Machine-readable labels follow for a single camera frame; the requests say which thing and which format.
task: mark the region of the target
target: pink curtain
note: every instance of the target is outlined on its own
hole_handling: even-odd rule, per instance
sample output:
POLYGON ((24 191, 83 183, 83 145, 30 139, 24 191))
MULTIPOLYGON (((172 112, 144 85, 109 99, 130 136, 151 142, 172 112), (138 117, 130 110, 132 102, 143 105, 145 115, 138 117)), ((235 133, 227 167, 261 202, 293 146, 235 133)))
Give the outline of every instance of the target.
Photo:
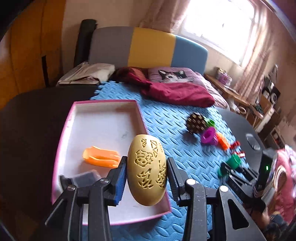
POLYGON ((190 0, 152 0, 140 27, 172 33, 184 20, 189 2, 190 0))
POLYGON ((242 77, 234 89, 249 103, 254 104, 263 84, 263 71, 272 48, 272 11, 261 1, 257 2, 255 27, 246 51, 242 77))

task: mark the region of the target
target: window frame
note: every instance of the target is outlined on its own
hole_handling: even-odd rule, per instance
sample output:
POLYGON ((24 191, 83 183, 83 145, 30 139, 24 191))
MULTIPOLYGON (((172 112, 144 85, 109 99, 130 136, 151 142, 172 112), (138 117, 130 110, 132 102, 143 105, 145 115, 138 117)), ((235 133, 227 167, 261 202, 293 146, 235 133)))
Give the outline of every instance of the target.
POLYGON ((230 54, 222 49, 218 44, 212 42, 211 40, 205 38, 205 37, 199 37, 193 33, 190 33, 188 31, 186 31, 186 29, 184 28, 184 25, 185 25, 185 22, 186 22, 186 19, 187 17, 185 17, 184 21, 182 22, 181 24, 181 27, 179 29, 179 32, 178 32, 178 35, 181 36, 181 37, 185 37, 185 38, 188 38, 192 41, 195 41, 195 42, 198 42, 202 45, 207 45, 209 46, 210 48, 218 51, 219 53, 221 53, 222 55, 224 55, 225 57, 227 57, 229 60, 231 60, 232 62, 238 64, 239 66, 242 66, 242 63, 243 63, 243 60, 244 60, 244 57, 246 55, 246 52, 247 52, 247 49, 248 49, 248 45, 250 43, 250 39, 251 39, 251 35, 252 35, 252 32, 254 31, 254 28, 256 27, 256 15, 258 13, 258 6, 257 4, 252 1, 252 0, 248 0, 254 7, 254 16, 252 18, 252 21, 251 21, 251 26, 250 26, 250 30, 249 30, 249 36, 248 36, 248 40, 247 40, 247 44, 245 46, 245 49, 244 49, 244 52, 242 54, 242 56, 240 57, 239 60, 234 60, 232 59, 232 57, 230 56, 230 54))

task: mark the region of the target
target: window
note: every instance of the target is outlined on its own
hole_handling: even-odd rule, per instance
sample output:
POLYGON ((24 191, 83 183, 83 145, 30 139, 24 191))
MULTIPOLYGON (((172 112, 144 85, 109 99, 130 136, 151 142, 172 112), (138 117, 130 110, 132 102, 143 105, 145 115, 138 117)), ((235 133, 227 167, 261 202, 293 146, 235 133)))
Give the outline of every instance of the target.
POLYGON ((241 64, 255 26, 254 15, 248 0, 191 0, 181 35, 241 64))

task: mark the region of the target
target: yellow egg-shaped object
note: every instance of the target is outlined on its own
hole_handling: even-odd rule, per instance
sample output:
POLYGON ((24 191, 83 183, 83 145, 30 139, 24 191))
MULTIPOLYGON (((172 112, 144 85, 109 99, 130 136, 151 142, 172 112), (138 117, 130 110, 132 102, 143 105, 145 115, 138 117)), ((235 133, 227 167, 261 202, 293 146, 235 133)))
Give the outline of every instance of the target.
POLYGON ((127 179, 135 200, 145 206, 157 204, 165 193, 166 158, 156 137, 137 135, 129 148, 127 179))

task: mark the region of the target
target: brown spiky ball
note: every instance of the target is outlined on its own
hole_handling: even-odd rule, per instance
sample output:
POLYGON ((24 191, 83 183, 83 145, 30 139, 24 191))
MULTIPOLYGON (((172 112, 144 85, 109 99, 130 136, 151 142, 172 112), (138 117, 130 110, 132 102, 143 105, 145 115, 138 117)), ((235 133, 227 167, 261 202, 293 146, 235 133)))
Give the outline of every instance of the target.
POLYGON ((186 120, 186 127, 190 133, 201 133, 207 128, 206 121, 200 113, 194 112, 186 120))

